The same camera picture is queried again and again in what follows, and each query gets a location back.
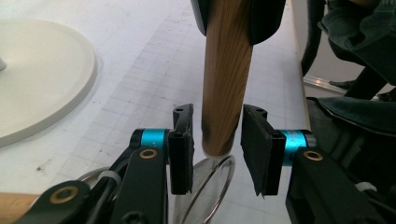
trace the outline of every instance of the white cable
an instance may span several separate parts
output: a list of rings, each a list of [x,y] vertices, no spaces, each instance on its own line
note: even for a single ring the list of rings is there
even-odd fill
[[[372,189],[373,191],[376,192],[376,187],[369,182],[360,182],[359,184],[356,184],[355,187],[358,189],[358,191],[365,191],[367,189]]]
[[[109,171],[109,170],[103,171],[99,175],[98,179],[101,179],[102,177],[110,177],[110,178],[114,179],[116,181],[116,183],[117,183],[117,188],[119,188],[120,185],[121,185],[121,177],[119,176],[119,174],[117,174],[114,171]]]

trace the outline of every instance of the wooden dowel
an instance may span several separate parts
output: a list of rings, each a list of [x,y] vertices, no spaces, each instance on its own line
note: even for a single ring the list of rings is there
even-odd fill
[[[253,51],[249,17],[249,0],[211,1],[202,111],[202,145],[210,157],[224,157],[233,145]]]
[[[23,216],[38,195],[0,193],[0,223],[8,224]]]

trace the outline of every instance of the white round base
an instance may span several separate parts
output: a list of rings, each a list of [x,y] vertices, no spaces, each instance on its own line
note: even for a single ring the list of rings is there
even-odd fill
[[[52,22],[0,20],[0,58],[0,147],[66,116],[96,76],[88,40]]]

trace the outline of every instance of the wooden rod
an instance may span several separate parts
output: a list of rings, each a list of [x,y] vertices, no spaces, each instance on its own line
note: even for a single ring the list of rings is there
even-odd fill
[[[250,0],[213,0],[206,30],[203,149],[229,154],[242,110],[253,46],[248,39]]]
[[[0,223],[8,224],[23,216],[38,195],[0,193]]]

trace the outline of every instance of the white pipe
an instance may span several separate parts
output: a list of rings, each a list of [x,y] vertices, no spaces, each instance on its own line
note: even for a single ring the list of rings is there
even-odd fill
[[[6,63],[0,57],[0,71],[7,67]]]

